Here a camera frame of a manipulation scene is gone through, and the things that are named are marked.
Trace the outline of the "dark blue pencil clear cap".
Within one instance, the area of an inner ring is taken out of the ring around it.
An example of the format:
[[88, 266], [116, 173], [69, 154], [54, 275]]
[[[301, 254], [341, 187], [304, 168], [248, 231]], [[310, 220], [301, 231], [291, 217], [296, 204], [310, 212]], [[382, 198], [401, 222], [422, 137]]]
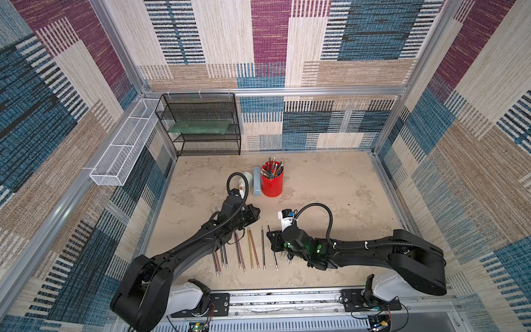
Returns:
[[263, 270], [265, 271], [266, 270], [266, 248], [265, 248], [265, 232], [264, 232], [264, 227], [261, 227], [261, 253], [262, 253], [262, 263], [263, 263]]

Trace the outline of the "red pencil purple cap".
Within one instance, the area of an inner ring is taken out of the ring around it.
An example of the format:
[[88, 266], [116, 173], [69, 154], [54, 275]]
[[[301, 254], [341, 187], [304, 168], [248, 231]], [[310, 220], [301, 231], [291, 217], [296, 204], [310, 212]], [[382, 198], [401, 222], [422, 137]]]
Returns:
[[257, 265], [257, 269], [261, 269], [261, 266], [260, 266], [260, 263], [259, 263], [259, 258], [258, 258], [258, 254], [257, 254], [257, 250], [256, 250], [256, 246], [255, 246], [255, 243], [254, 243], [254, 237], [253, 237], [253, 232], [251, 229], [249, 229], [249, 239], [250, 239], [250, 247], [251, 247], [251, 251], [252, 251], [252, 254], [253, 254], [253, 257], [254, 257], [254, 261]]

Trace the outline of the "red striped pencil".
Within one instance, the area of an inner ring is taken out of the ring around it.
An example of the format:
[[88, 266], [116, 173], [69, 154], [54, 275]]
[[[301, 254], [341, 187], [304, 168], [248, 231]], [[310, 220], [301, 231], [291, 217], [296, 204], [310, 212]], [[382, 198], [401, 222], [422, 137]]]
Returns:
[[215, 259], [215, 263], [216, 263], [216, 265], [217, 265], [217, 275], [218, 275], [219, 277], [221, 277], [221, 276], [223, 275], [223, 274], [222, 274], [222, 267], [221, 267], [221, 261], [220, 261], [220, 259], [219, 259], [218, 251], [217, 251], [217, 250], [215, 250], [215, 251], [213, 252], [213, 256], [214, 256], [214, 259]]

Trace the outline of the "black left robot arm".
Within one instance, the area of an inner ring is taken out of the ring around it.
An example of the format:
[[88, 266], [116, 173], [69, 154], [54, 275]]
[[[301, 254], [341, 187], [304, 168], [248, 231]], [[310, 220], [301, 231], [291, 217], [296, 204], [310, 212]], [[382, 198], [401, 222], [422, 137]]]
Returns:
[[214, 212], [199, 231], [182, 244], [153, 257], [139, 255], [126, 270], [110, 310], [136, 331], [151, 331], [166, 316], [194, 310], [204, 304], [206, 287], [190, 280], [185, 293], [195, 300], [180, 300], [171, 294], [174, 280], [203, 257], [232, 238], [232, 233], [259, 220], [261, 210], [237, 194], [230, 194], [220, 212]]

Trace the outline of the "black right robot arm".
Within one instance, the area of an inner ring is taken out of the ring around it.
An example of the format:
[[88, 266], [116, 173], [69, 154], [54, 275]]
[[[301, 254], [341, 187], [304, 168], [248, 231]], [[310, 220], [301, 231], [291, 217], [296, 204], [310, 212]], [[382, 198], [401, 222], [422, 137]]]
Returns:
[[298, 257], [320, 271], [375, 266], [398, 273], [409, 286], [428, 295], [447, 294], [444, 252], [434, 244], [397, 229], [381, 239], [343, 242], [313, 238], [295, 225], [266, 233], [272, 251]]

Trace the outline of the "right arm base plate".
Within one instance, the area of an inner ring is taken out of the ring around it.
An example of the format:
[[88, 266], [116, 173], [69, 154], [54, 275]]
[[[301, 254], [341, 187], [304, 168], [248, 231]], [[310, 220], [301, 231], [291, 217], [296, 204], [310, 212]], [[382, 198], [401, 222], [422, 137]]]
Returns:
[[348, 313], [353, 312], [380, 312], [380, 311], [400, 311], [402, 304], [396, 297], [393, 300], [381, 300], [374, 296], [372, 292], [364, 289], [342, 289], [338, 302], [344, 306]]

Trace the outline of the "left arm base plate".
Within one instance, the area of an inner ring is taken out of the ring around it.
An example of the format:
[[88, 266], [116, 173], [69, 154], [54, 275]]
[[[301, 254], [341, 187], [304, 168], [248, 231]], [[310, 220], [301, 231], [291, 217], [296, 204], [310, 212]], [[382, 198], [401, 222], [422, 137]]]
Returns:
[[229, 293], [208, 293], [204, 295], [199, 303], [190, 310], [183, 310], [170, 315], [171, 318], [192, 318], [207, 317], [213, 311], [214, 317], [228, 316], [230, 305]]

